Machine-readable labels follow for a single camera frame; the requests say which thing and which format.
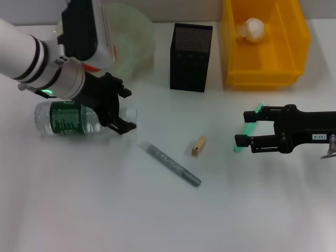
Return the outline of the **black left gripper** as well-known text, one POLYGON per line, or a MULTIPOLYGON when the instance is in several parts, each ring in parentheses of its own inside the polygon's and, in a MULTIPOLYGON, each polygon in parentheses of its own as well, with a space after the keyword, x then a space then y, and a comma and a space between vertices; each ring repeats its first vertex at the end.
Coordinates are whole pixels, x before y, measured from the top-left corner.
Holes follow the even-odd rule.
POLYGON ((119 96, 127 98, 131 95, 132 92, 123 85, 123 80, 110 73, 96 77, 85 72, 83 86, 71 100, 92 109, 103 127, 123 135, 137 128, 135 123, 119 117, 119 96))

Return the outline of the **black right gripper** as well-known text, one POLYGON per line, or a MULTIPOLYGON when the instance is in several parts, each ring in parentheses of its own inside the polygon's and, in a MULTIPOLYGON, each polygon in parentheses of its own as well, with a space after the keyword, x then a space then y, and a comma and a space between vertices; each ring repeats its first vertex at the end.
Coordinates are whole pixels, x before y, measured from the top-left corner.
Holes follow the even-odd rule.
POLYGON ((246 123, 273 121, 275 135, 235 135, 236 145, 251 147, 253 153, 291 153, 301 144, 328 144, 335 135, 335 112, 303 112, 295 105, 262 106, 256 111, 245 111, 246 123))

